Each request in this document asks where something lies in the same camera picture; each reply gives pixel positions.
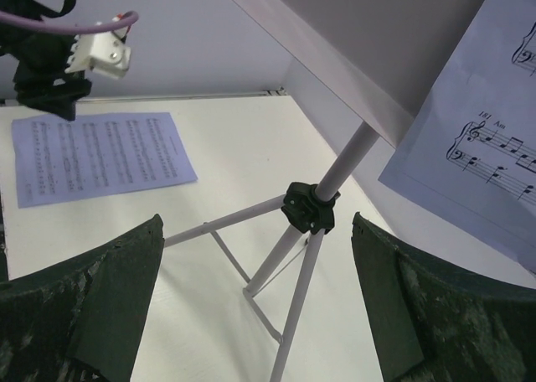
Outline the sheet music page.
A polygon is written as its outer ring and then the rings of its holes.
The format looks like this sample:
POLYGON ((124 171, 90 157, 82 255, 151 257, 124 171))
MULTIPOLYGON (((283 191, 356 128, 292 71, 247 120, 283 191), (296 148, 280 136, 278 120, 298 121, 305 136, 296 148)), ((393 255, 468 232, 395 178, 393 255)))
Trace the sheet music page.
POLYGON ((484 0, 380 182, 535 268, 535 0, 484 0))
POLYGON ((197 175, 172 116, 108 113, 14 120, 19 208, 192 183, 197 175))

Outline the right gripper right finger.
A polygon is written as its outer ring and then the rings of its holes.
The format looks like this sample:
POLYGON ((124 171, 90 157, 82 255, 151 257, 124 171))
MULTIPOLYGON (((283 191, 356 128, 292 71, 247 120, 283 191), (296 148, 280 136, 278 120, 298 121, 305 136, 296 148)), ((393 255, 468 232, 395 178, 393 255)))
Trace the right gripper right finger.
POLYGON ((535 291, 409 245, 361 214, 353 258, 385 381, 533 381, 535 291))

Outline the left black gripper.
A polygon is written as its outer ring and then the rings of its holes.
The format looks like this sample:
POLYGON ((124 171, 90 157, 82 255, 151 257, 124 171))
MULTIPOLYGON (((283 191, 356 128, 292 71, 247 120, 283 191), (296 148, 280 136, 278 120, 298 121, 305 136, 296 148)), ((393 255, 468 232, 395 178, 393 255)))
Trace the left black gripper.
POLYGON ((72 35, 36 33, 11 45, 18 61, 13 83, 20 105, 75 120, 76 102, 90 94, 92 83, 83 70, 65 71, 74 43, 72 35))

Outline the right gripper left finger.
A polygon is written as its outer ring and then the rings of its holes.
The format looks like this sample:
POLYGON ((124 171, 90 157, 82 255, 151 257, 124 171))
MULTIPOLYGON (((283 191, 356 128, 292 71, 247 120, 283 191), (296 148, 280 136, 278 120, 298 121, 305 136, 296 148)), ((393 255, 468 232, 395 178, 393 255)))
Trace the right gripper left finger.
POLYGON ((154 215, 104 245, 1 280, 3 381, 128 381, 162 260, 154 215))

